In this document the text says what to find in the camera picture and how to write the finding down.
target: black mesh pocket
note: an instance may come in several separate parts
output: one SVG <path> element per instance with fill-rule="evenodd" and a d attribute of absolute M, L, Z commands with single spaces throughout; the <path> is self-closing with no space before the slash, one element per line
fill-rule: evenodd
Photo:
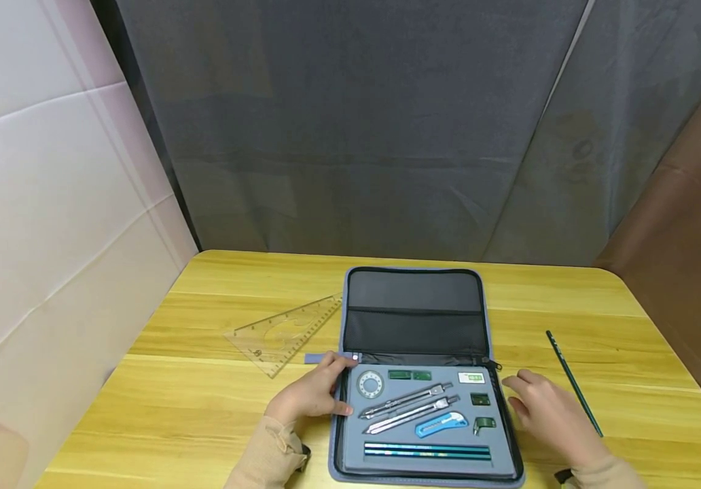
<path fill-rule="evenodd" d="M 345 318 L 345 351 L 469 355 L 486 351 L 482 314 L 360 310 Z"/>

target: triangle ruler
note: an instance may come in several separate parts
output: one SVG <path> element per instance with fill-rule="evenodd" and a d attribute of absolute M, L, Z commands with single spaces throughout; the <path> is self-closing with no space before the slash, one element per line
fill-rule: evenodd
<path fill-rule="evenodd" d="M 329 295 L 234 329 L 223 336 L 264 374 L 274 379 L 341 305 L 341 293 Z"/>

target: left hand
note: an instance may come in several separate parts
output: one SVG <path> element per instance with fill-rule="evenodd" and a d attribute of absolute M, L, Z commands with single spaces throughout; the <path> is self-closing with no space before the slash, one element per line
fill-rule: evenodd
<path fill-rule="evenodd" d="M 350 416 L 353 408 L 334 399 L 334 382 L 342 371 L 358 364 L 356 360 L 327 351 L 318 366 L 274 396 L 264 415 L 283 425 L 303 416 Z"/>

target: white wall panel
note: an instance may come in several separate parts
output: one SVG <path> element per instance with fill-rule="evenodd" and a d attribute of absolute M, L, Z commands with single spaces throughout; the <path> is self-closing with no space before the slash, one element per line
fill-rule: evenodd
<path fill-rule="evenodd" d="M 0 0 L 0 489 L 32 487 L 195 253 L 89 2 Z"/>

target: hand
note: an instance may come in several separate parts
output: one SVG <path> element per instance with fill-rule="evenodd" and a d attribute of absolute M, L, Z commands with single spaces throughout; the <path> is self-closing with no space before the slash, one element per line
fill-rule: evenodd
<path fill-rule="evenodd" d="M 610 455 L 572 393 L 530 370 L 520 370 L 502 383 L 519 395 L 508 401 L 522 426 L 565 457 L 571 467 L 587 467 Z"/>
<path fill-rule="evenodd" d="M 350 416 L 353 408 L 345 402 L 334 400 L 334 382 L 342 371 L 358 364 L 356 360 L 327 351 L 318 366 L 274 396 L 264 415 L 277 419 L 283 425 L 303 416 Z"/>

